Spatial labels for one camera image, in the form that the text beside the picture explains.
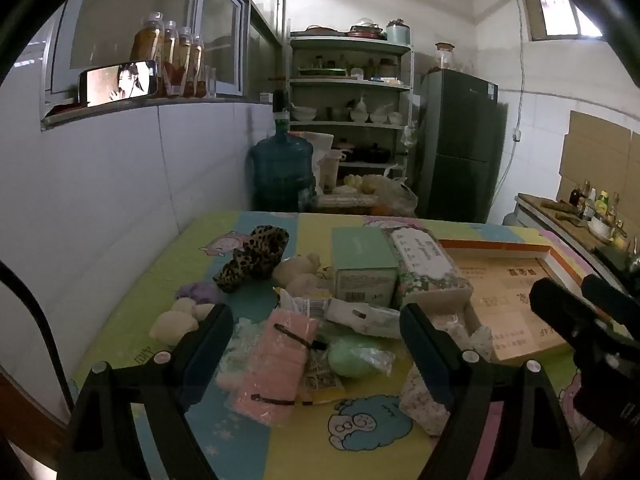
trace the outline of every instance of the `green soap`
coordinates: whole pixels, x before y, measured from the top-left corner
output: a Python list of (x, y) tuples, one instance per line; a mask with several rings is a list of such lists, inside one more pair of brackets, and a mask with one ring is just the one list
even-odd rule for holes
[(382, 346), (373, 338), (349, 334), (335, 338), (329, 345), (328, 361), (331, 370), (342, 377), (360, 378), (372, 375), (377, 370), (354, 350), (382, 350)]

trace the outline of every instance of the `pink package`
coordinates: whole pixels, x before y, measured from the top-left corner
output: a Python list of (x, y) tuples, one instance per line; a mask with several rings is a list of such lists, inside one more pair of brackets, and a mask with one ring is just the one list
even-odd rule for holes
[(268, 426), (286, 424), (319, 320), (274, 310), (255, 346), (231, 408)]

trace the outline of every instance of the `tissue box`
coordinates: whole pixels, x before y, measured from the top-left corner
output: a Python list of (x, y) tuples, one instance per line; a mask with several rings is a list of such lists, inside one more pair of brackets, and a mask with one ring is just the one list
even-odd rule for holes
[(473, 287), (438, 239), (427, 229), (383, 229), (398, 258), (399, 283), (394, 304), (416, 303), (427, 314), (456, 314), (471, 298)]
[(336, 227), (331, 242), (334, 298), (389, 306), (398, 260), (382, 231), (374, 227)]

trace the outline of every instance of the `metal shelving unit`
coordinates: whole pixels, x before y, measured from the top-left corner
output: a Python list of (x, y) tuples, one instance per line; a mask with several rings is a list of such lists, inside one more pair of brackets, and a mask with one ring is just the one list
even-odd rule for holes
[[(379, 55), (381, 57), (395, 57), (398, 64), (398, 75), (401, 84), (390, 84), (369, 80), (357, 79), (341, 79), (341, 78), (305, 78), (295, 76), (298, 73), (298, 67), (294, 67), (294, 53), (297, 51), (347, 51), (347, 52), (363, 52), (368, 54)], [(352, 128), (354, 131), (363, 128), (370, 128), (369, 134), (374, 135), (393, 135), (392, 160), (387, 164), (373, 164), (368, 162), (341, 162), (342, 168), (368, 168), (372, 170), (391, 171), (396, 176), (401, 173), (407, 176), (407, 149), (400, 143), (399, 132), (404, 130), (404, 125), (412, 124), (412, 112), (414, 102), (414, 74), (415, 74), (415, 54), (411, 45), (389, 43), (384, 40), (367, 40), (364, 38), (347, 38), (345, 36), (294, 36), (291, 37), (287, 31), (286, 39), (286, 83), (287, 90), (291, 101), (300, 105), (296, 100), (298, 92), (307, 92), (307, 100), (309, 100), (309, 88), (317, 89), (318, 92), (342, 92), (353, 98), (358, 98), (361, 92), (374, 92), (377, 95), (388, 95), (392, 99), (395, 111), (402, 113), (404, 124), (396, 126), (394, 124), (379, 123), (354, 123), (349, 121), (292, 121), (291, 126), (295, 128), (305, 127), (311, 128), (321, 126), (322, 132), (333, 133), (335, 128), (337, 131), (344, 133)], [(321, 99), (313, 106), (322, 109), (325, 105)]]

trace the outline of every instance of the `electrical wire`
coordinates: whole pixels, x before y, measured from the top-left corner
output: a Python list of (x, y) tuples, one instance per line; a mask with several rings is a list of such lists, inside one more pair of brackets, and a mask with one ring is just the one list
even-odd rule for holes
[(66, 405), (69, 408), (69, 412), (72, 412), (74, 408), (74, 400), (71, 396), (69, 384), (66, 382), (65, 371), (62, 367), (60, 354), (58, 353), (56, 341), (53, 338), (53, 333), (51, 332), (51, 327), (49, 326), (47, 317), (44, 315), (38, 301), (35, 299), (29, 288), (9, 267), (2, 263), (2, 261), (0, 261), (0, 283), (6, 285), (6, 287), (17, 296), (33, 316), (38, 329), (40, 329), (40, 334), (44, 339), (47, 352), (49, 352), (49, 358), (53, 364), (53, 370), (56, 373), (56, 378), (60, 384), (60, 389), (62, 390), (62, 395), (65, 398)]
[[(520, 101), (518, 102), (518, 120), (516, 122), (516, 130), (520, 129), (520, 120), (522, 118), (522, 101), (524, 99), (524, 40), (522, 38), (522, 35), (524, 33), (524, 24), (523, 24), (523, 19), (522, 19), (522, 7), (520, 6), (520, 0), (516, 0), (516, 4), (518, 6), (518, 18), (520, 20)], [(518, 141), (515, 139), (515, 133), (513, 134), (513, 147), (511, 149), (511, 156), (509, 158), (509, 163), (507, 164), (507, 167), (504, 170), (504, 174), (502, 175), (501, 179), (498, 181), (498, 184), (495, 187), (495, 192), (494, 192), (494, 197), (491, 200), (491, 207), (494, 206), (495, 200), (498, 198), (498, 194), (500, 193), (500, 190), (502, 189), (502, 186), (504, 185), (505, 181), (507, 180), (507, 174), (509, 173), (509, 170), (511, 169), (511, 164), (513, 163), (513, 156), (515, 155), (516, 152), (516, 145), (518, 143)]]

